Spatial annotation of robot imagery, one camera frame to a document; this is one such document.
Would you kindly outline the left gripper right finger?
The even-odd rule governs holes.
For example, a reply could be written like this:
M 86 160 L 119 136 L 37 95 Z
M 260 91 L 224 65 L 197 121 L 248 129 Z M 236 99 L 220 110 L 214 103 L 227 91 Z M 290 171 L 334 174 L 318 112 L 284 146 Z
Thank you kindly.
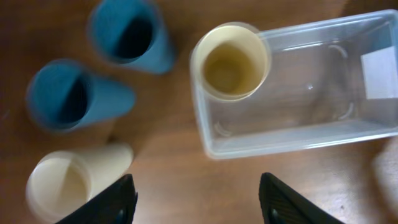
M 266 224 L 343 224 L 269 172 L 261 175 L 259 201 Z

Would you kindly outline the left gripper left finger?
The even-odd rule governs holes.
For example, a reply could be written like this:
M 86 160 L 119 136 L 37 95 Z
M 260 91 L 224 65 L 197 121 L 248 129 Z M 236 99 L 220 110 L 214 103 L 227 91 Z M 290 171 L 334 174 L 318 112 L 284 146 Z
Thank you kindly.
M 131 224 L 137 198 L 132 175 L 126 174 L 57 224 Z

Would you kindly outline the cream cup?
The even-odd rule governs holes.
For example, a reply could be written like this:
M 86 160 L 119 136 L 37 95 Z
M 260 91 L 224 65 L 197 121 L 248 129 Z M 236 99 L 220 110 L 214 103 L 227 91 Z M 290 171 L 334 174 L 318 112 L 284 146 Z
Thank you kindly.
M 122 143 L 51 152 L 27 181 L 27 204 L 41 222 L 56 223 L 115 183 L 133 159 L 132 148 Z
M 190 55 L 195 88 L 224 102 L 251 96 L 266 80 L 272 66 L 271 49 L 256 27 L 227 22 L 206 33 Z

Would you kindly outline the blue cup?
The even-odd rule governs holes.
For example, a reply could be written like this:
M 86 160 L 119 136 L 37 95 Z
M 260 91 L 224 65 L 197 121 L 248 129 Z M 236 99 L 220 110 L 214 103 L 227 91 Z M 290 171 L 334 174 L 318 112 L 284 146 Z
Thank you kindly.
M 58 59 L 32 77 L 25 102 L 37 126 L 67 133 L 124 116 L 133 109 L 136 96 L 127 85 L 97 75 L 75 60 Z
M 120 67 L 164 74 L 176 61 L 174 45 L 153 1 L 101 1 L 89 17 L 87 34 L 101 57 Z

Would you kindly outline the blue cup front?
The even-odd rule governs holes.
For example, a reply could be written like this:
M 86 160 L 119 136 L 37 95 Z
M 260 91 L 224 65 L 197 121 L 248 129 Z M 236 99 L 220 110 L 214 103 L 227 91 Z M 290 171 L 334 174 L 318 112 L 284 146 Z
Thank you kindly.
M 133 109 L 136 96 L 127 85 L 97 75 L 75 60 L 58 59 L 32 77 L 25 102 L 37 126 L 67 133 L 124 116 Z

